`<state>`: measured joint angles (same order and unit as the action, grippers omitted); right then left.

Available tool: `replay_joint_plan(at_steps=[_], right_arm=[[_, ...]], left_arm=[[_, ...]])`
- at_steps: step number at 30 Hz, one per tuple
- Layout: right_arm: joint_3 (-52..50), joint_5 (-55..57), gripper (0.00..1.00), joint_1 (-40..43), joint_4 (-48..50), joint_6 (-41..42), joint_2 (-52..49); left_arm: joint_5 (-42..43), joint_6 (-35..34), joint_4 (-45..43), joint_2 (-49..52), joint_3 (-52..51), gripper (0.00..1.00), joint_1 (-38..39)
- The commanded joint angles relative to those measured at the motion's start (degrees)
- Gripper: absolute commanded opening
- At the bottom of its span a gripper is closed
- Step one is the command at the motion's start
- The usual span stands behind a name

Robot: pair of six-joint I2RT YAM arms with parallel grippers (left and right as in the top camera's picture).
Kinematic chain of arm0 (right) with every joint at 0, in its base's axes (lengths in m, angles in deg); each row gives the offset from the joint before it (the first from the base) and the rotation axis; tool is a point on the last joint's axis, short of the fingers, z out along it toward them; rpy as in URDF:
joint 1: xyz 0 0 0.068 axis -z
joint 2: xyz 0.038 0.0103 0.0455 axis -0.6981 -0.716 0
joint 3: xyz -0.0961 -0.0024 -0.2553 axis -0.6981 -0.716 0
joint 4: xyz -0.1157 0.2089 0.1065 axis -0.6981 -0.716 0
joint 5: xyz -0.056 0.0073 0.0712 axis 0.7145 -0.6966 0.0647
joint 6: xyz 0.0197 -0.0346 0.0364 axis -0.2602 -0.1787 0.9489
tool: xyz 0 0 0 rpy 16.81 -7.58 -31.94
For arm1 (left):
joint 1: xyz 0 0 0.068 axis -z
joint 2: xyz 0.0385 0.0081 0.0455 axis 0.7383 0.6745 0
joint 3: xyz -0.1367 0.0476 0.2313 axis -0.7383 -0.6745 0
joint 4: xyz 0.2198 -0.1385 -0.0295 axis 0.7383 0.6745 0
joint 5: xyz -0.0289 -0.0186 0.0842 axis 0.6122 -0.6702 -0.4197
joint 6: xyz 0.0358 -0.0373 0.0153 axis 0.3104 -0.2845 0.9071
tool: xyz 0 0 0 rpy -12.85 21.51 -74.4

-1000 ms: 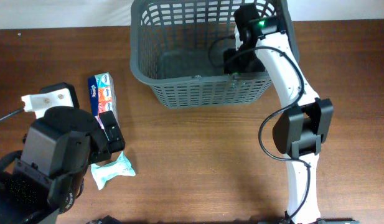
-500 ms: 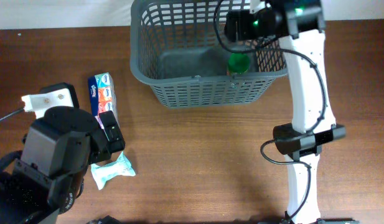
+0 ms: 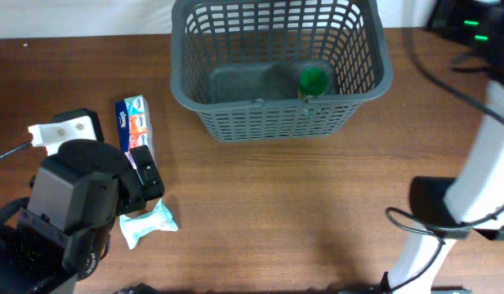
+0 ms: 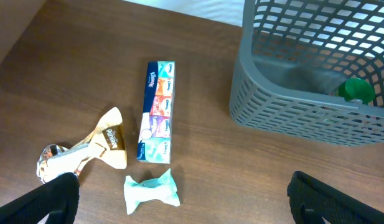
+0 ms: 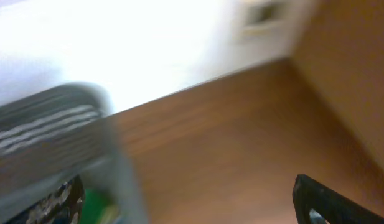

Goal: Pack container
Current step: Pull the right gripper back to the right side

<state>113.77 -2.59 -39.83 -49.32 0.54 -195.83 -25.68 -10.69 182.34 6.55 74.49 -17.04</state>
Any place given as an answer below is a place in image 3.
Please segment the teal tissue packet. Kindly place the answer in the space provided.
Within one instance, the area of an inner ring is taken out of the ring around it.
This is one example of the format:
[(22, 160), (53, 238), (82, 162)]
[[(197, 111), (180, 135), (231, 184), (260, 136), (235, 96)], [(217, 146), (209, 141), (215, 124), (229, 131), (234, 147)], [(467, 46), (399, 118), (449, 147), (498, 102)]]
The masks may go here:
[(155, 230), (176, 232), (179, 229), (162, 199), (159, 199), (151, 212), (135, 218), (121, 215), (119, 226), (130, 250), (136, 247), (140, 238)]

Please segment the Kleenex tissue multipack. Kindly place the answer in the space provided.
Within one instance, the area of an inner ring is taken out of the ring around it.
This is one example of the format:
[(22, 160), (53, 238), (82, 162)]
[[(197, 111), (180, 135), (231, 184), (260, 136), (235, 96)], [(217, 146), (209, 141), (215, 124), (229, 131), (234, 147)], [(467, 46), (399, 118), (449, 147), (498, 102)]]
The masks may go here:
[(120, 149), (132, 166), (136, 167), (131, 150), (142, 145), (146, 145), (155, 158), (149, 105), (143, 95), (118, 100), (114, 106)]

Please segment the grey plastic basket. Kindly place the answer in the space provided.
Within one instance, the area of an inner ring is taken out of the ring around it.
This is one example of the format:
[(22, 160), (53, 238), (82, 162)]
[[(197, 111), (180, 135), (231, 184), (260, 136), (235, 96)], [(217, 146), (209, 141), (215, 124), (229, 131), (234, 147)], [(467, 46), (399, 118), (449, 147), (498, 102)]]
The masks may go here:
[[(171, 53), (172, 94), (223, 142), (331, 135), (393, 79), (374, 0), (178, 1)], [(328, 90), (299, 99), (311, 67)]]

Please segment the green lid jar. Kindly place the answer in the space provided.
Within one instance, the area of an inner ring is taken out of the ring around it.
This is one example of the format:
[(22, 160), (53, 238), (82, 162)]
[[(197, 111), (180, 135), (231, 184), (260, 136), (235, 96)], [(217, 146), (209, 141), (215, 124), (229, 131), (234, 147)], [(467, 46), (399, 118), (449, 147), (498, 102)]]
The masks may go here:
[(320, 68), (311, 67), (305, 69), (299, 77), (297, 96), (299, 99), (321, 96), (327, 92), (328, 87), (327, 74)]

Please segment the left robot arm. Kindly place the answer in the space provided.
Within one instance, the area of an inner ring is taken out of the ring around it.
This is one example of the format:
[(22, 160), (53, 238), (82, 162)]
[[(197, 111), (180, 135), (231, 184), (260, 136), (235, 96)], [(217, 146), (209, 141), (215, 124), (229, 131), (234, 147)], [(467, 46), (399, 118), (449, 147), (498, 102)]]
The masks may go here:
[(162, 197), (149, 147), (71, 140), (45, 158), (32, 193), (0, 210), (0, 293), (71, 293), (109, 247), (116, 219)]

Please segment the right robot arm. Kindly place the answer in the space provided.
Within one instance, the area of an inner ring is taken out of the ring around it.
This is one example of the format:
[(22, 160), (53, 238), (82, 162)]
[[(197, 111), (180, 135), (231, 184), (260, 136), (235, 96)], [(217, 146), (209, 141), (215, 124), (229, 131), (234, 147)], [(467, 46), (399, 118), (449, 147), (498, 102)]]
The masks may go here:
[(504, 240), (504, 1), (491, 6), (474, 28), (473, 53), (488, 65), (484, 103), (430, 72), (415, 52), (411, 32), (403, 32), (416, 69), (483, 117), (458, 177), (417, 176), (409, 190), (413, 212), (385, 210), (389, 221), (409, 236), (398, 261), (383, 275), (381, 293), (431, 293), (446, 256), (472, 230), (489, 240)]

